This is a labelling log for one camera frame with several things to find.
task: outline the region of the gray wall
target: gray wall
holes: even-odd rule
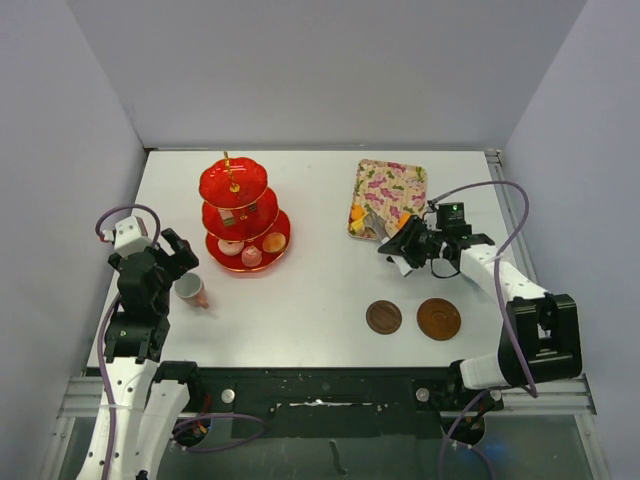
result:
[[[584,0],[69,0],[146,146],[501,147]]]
[[[64,1],[0,2],[0,478],[39,471],[106,291],[93,224],[143,161]]]
[[[589,0],[505,149],[543,284],[578,301],[613,478],[637,479],[640,3]]]

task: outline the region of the brown plate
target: brown plate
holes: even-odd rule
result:
[[[374,332],[388,335],[400,328],[402,313],[393,303],[378,300],[367,308],[367,324]]]
[[[458,309],[442,298],[431,298],[418,309],[420,330],[434,340],[452,339],[460,330],[461,323]]]

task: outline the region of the pink cup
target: pink cup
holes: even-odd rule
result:
[[[173,284],[176,295],[192,307],[209,308],[204,282],[199,275],[187,272]]]

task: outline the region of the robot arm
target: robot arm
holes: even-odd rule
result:
[[[378,252],[403,257],[412,268],[443,258],[496,300],[502,291],[508,320],[527,366],[537,383],[572,378],[582,371],[577,307],[565,294],[554,295],[536,285],[505,260],[499,263],[491,238],[472,233],[464,219],[464,204],[439,204],[435,228],[413,216]],[[539,338],[538,327],[546,332]],[[505,327],[498,352],[454,362],[450,366],[456,389],[521,387],[527,381]]]
[[[120,302],[104,338],[115,405],[109,405],[103,393],[91,444],[77,478],[104,478],[105,468],[109,468],[109,479],[155,478],[179,413],[187,404],[199,410],[204,398],[195,363],[159,363],[169,332],[171,285],[196,267],[198,258],[172,229],[162,231],[172,255],[152,245],[142,220],[135,216],[103,234],[114,243],[116,251],[109,264],[120,274]],[[113,432],[110,409],[115,409],[116,415]],[[110,435],[115,441],[113,454],[107,458]]]

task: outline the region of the white table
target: white table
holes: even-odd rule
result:
[[[433,198],[490,180],[482,152],[229,153],[251,157],[267,169],[269,185],[291,219],[291,246],[263,272],[223,269],[205,248],[198,194],[200,174],[222,152],[152,152],[136,201],[157,211],[162,228],[171,227],[191,242],[200,258],[195,272],[203,277],[211,302],[209,310],[193,309],[171,293],[163,360],[192,360],[200,367],[438,367],[496,351],[498,308],[473,283],[462,276],[438,280],[428,268],[402,278],[376,252],[377,243],[352,239],[345,228],[361,159],[424,167],[427,198]],[[465,202],[475,232],[497,244],[506,239],[494,188],[470,189],[453,198]],[[138,215],[151,230],[151,218]],[[114,274],[105,309],[117,291],[116,280]],[[460,331],[446,342],[426,337],[416,323],[419,305],[433,297],[449,300],[462,316]],[[367,307],[380,299],[402,310],[402,326],[391,335],[373,332],[365,320]],[[94,341],[88,366],[97,364]]]

